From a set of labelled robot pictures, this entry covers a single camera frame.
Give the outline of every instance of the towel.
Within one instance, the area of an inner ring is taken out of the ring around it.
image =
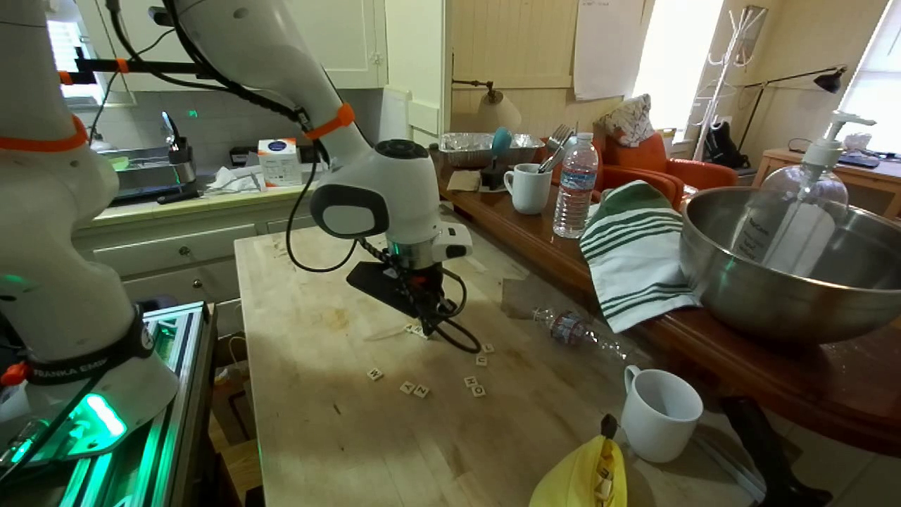
[[[207,188],[219,195],[263,192],[266,179],[259,174],[259,167],[249,167],[249,170],[219,167],[216,179],[212,179]]]
[[[678,241],[681,213],[644,179],[608,192],[590,216],[580,251],[613,333],[677,308],[698,308],[678,267]]]

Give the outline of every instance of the black cable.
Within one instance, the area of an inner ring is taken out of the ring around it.
[[[464,334],[474,347],[450,339],[450,334],[442,329],[442,324],[450,324],[454,329],[460,329],[460,334]],[[435,329],[436,329],[440,339],[447,340],[454,350],[461,350],[461,353],[471,353],[471,354],[478,354],[478,353],[481,353],[481,340],[478,340],[464,324],[460,324],[460,322],[446,317],[446,322],[440,322]]]
[[[450,316],[460,316],[460,313],[467,308],[467,302],[471,302],[467,282],[461,282],[461,275],[454,274],[454,269],[447,269],[447,267],[442,267],[442,274],[450,275],[450,278],[460,285],[460,303],[457,303],[457,310],[450,313]]]
[[[285,224],[285,251],[287,251],[287,260],[291,260],[295,267],[307,269],[307,274],[332,274],[332,269],[342,269],[342,267],[350,262],[350,257],[359,251],[360,239],[356,239],[356,241],[350,246],[346,257],[345,257],[339,264],[329,264],[329,267],[304,264],[304,262],[294,253],[294,241],[291,241],[294,216],[300,213],[300,208],[301,208],[301,202],[304,202],[304,196],[307,196],[307,192],[311,192],[311,186],[314,186],[314,179],[316,179],[316,170],[319,170],[319,162],[314,162],[311,177],[307,177],[307,184],[304,184],[301,195],[300,195],[300,196],[294,199],[294,206],[291,206],[287,224]]]
[[[102,116],[104,116],[104,110],[107,110],[107,100],[111,100],[111,92],[114,92],[117,79],[119,79],[119,72],[111,75],[107,89],[104,89],[104,99],[102,99],[102,105],[100,105],[90,127],[87,127],[90,141],[97,139],[97,127],[100,127],[100,120],[102,120]]]
[[[280,116],[285,116],[285,119],[291,119],[291,120],[301,120],[301,110],[291,110],[291,108],[285,108],[285,105],[280,105],[280,100],[271,100],[271,99],[249,89],[249,86],[242,86],[239,81],[228,79],[226,72],[219,72],[219,71],[202,57],[202,50],[193,41],[193,36],[187,36],[187,30],[181,27],[181,15],[177,15],[174,2],[173,2],[173,0],[164,0],[164,6],[166,6],[166,10],[169,10],[169,17],[173,17],[174,33],[177,33],[181,44],[187,48],[187,53],[190,53],[197,64],[202,64],[216,81],[222,81],[228,92],[233,92],[233,96],[239,96],[239,99],[245,99],[245,100],[252,100],[252,105],[257,105],[257,108],[266,108],[266,110],[271,110],[271,112],[280,112]]]
[[[49,438],[60,430],[60,424],[69,419],[69,413],[81,403],[81,396],[104,377],[104,371],[94,374],[69,403],[64,408],[52,419],[52,424],[45,430],[39,430],[39,437],[25,448],[24,458],[15,461],[8,469],[2,469],[0,475],[0,488],[7,488],[7,482],[12,482],[12,475],[24,467],[28,467],[28,461],[49,444]]]
[[[142,53],[132,48],[131,36],[124,36],[119,0],[107,0],[107,10],[111,10],[114,33],[122,41],[122,48],[131,53],[131,60],[143,62]],[[201,89],[219,89],[219,92],[226,89],[226,86],[214,86],[214,85],[202,85],[202,81],[173,79],[160,71],[150,71],[150,72],[155,79],[177,85],[177,86],[201,86]]]
[[[414,308],[414,317],[421,322],[422,333],[435,329],[442,340],[447,340],[454,350],[461,350],[461,353],[471,353],[471,354],[478,354],[481,353],[481,340],[460,322],[454,322],[454,316],[460,316],[464,308],[467,308],[467,285],[461,282],[460,274],[454,269],[446,269],[457,285],[460,285],[460,303],[454,303],[450,298],[442,302],[442,308],[436,308],[436,317],[426,316],[422,308],[416,303],[416,291],[408,285],[408,269],[397,262],[397,257],[388,257],[387,251],[377,251],[371,241],[360,239],[360,246],[380,262],[391,264],[397,269],[397,278],[399,278],[399,286],[404,286],[404,295],[411,302]],[[442,329],[442,324],[450,324],[460,334],[464,334],[471,343],[461,343],[457,340],[454,334],[447,334]]]
[[[143,57],[143,53],[150,53],[150,50],[155,50],[166,36],[173,36],[174,30],[169,27],[169,30],[164,30],[157,39],[152,39],[146,48],[142,48],[139,53]]]
[[[174,30],[164,30],[155,41],[150,41],[150,44],[142,48],[139,53],[146,53],[146,50],[157,48],[157,44],[160,44],[166,36],[173,36],[173,33],[174,33]],[[100,127],[100,120],[102,120],[102,116],[104,116],[104,110],[107,110],[107,100],[111,100],[111,92],[114,92],[117,79],[119,79],[119,72],[111,75],[107,89],[104,89],[104,99],[102,99],[102,105],[100,105],[100,110],[97,110],[97,116],[94,116],[94,120],[90,120],[90,130],[87,130],[90,141],[94,141],[97,127]]]

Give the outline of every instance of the stainless steel bowl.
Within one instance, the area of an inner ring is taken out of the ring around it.
[[[440,154],[447,170],[484,170],[494,158],[494,133],[442,133]],[[544,141],[535,136],[514,136],[504,162],[537,161]]]
[[[780,343],[860,339],[901,316],[901,224],[837,206],[837,231],[808,275],[735,253],[733,233],[754,188],[701,192],[688,206],[681,269],[733,329]]]

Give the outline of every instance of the cup handle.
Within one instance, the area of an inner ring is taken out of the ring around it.
[[[623,368],[623,389],[625,389],[625,393],[629,393],[630,382],[639,377],[639,371],[642,371],[642,368],[635,365],[635,362]]]

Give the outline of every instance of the water bottle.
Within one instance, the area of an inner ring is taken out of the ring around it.
[[[608,329],[599,329],[591,317],[578,316],[573,310],[535,310],[533,313],[537,322],[544,322],[549,339],[559,347],[567,350],[597,350],[604,353],[608,360],[621,360],[621,362],[637,362],[644,360],[644,353],[637,353],[635,347],[629,347],[623,339],[616,339]]]
[[[590,136],[573,136],[563,148],[563,174],[556,206],[556,233],[580,239],[597,177],[597,148]]]

